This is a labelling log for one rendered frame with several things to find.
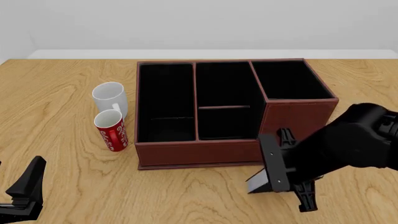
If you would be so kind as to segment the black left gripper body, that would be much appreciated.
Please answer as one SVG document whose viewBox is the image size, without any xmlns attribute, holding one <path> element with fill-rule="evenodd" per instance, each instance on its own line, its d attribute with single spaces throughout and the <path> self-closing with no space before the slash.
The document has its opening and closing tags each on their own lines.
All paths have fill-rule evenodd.
<svg viewBox="0 0 398 224">
<path fill-rule="evenodd" d="M 25 204 L 20 205 L 0 203 L 0 223 L 37 220 L 42 209 L 42 202 L 36 201 L 26 201 Z"/>
</svg>

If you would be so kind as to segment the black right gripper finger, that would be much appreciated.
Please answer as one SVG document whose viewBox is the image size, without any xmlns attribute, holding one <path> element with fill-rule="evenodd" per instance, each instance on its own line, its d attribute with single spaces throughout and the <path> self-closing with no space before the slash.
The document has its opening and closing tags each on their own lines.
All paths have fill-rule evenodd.
<svg viewBox="0 0 398 224">
<path fill-rule="evenodd" d="M 289 128 L 280 128 L 277 135 L 280 137 L 280 148 L 282 150 L 291 149 L 297 144 L 297 140 Z"/>
<path fill-rule="evenodd" d="M 318 210 L 315 198 L 315 180 L 308 180 L 299 184 L 293 184 L 292 189 L 300 201 L 300 212 L 313 212 Z"/>
</svg>

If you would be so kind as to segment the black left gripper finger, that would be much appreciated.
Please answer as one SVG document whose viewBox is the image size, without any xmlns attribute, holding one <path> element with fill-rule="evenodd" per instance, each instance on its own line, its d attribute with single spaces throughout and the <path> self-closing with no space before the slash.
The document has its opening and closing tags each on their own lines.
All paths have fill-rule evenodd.
<svg viewBox="0 0 398 224">
<path fill-rule="evenodd" d="M 24 173 L 6 190 L 12 203 L 43 203 L 42 182 L 46 163 L 42 156 L 32 159 Z"/>
</svg>

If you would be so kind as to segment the red-brown desk caddy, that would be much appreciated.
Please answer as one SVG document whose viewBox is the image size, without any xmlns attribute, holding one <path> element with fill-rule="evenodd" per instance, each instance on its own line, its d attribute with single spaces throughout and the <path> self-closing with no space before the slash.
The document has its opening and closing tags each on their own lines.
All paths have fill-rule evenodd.
<svg viewBox="0 0 398 224">
<path fill-rule="evenodd" d="M 136 78 L 140 169 L 261 164 L 258 135 L 305 139 L 338 104 L 304 59 L 139 62 Z"/>
</svg>

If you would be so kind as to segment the red mug with white pattern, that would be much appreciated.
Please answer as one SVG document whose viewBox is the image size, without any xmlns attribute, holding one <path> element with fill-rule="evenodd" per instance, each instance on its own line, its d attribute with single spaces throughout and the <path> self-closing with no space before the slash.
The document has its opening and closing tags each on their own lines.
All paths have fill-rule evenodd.
<svg viewBox="0 0 398 224">
<path fill-rule="evenodd" d="M 102 111 L 96 115 L 94 125 L 99 130 L 101 137 L 110 151 L 123 151 L 128 146 L 126 127 L 120 111 Z"/>
</svg>

